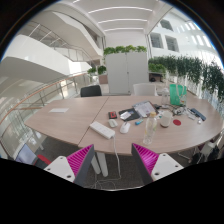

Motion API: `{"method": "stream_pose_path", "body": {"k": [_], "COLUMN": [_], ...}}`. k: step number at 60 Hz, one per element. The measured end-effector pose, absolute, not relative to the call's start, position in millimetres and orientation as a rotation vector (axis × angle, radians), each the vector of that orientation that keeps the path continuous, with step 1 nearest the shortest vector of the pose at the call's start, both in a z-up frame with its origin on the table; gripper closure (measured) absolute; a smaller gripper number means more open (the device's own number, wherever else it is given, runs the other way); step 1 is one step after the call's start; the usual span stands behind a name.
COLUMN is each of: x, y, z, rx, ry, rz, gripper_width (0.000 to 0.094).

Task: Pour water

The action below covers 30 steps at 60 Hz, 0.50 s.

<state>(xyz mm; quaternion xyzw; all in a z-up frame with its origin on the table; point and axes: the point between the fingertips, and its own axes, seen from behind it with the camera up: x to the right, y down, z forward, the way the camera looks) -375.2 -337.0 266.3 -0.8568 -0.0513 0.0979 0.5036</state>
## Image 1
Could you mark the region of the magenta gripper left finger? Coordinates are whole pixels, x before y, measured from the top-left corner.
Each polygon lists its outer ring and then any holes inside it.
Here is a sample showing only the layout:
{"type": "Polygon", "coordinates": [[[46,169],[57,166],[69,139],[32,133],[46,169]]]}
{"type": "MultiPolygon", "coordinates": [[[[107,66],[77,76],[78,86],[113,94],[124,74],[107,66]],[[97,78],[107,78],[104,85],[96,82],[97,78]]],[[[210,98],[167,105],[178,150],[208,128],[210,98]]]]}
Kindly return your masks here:
{"type": "Polygon", "coordinates": [[[67,157],[57,157],[45,168],[45,171],[75,183],[78,186],[83,186],[94,154],[94,145],[91,144],[67,157]]]}

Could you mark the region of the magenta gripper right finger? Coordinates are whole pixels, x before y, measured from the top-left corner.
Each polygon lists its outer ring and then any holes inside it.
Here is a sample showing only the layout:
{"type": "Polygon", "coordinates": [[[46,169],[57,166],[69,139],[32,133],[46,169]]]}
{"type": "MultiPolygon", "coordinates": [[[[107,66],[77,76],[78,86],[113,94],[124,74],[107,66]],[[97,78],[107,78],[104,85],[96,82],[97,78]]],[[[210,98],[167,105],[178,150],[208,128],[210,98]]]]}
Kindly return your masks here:
{"type": "Polygon", "coordinates": [[[131,153],[145,185],[183,169],[167,153],[157,154],[135,143],[132,144],[131,153]]]}

